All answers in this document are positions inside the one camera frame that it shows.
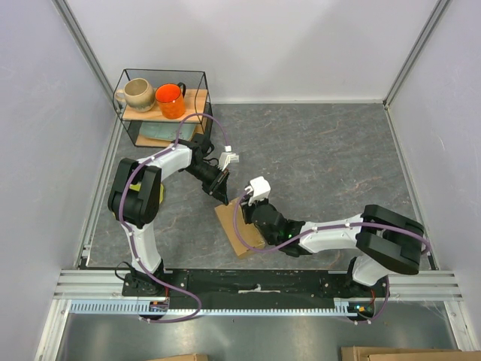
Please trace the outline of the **brown cardboard express box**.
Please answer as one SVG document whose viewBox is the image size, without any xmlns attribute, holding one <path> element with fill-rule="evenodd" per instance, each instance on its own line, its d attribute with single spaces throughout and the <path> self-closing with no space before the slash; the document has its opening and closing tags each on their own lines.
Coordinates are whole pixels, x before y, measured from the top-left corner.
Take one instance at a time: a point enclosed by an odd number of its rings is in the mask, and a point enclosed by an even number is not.
<svg viewBox="0 0 481 361">
<path fill-rule="evenodd" d="M 245 243 L 256 249 L 263 249 L 265 247 L 265 240 L 253 224 L 245 224 L 241 208 L 235 207 L 237 201 L 238 198 L 230 201 L 228 205 L 219 205 L 215 207 L 215 213 L 235 255 L 238 258 L 243 259 L 253 252 L 241 242 L 234 230 L 235 209 L 237 209 L 237 216 L 235 219 L 237 222 L 237 230 Z"/>
</svg>

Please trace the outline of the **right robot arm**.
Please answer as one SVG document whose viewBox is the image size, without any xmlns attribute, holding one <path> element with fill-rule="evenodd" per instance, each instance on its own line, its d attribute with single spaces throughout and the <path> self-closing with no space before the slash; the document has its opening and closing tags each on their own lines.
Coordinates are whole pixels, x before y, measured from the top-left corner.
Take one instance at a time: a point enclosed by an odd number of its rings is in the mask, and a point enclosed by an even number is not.
<svg viewBox="0 0 481 361">
<path fill-rule="evenodd" d="M 267 244 L 288 256 L 360 251 L 343 282 L 353 296 L 363 295 L 388 275 L 417 275 L 422 254 L 429 251 L 421 223 L 379 205 L 366 205 L 360 214 L 324 223 L 287 219 L 267 199 L 252 201 L 249 196 L 243 196 L 235 210 Z"/>
</svg>

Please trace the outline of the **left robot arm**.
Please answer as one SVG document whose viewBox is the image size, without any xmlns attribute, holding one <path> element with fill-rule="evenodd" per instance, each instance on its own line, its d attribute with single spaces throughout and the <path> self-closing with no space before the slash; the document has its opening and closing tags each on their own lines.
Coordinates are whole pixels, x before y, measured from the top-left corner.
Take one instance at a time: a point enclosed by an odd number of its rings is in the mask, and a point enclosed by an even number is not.
<svg viewBox="0 0 481 361">
<path fill-rule="evenodd" d="M 225 146 L 215 164 L 207 158 L 213 145 L 203 136 L 198 141 L 178 141 L 164 150 L 140 159 L 121 159 L 107 207 L 126 233 L 133 268 L 143 273 L 138 285 L 149 296 L 165 287 L 163 267 L 153 230 L 161 200 L 161 185 L 168 177 L 186 171 L 201 182 L 202 190 L 228 204 L 228 165 L 239 157 Z"/>
</svg>

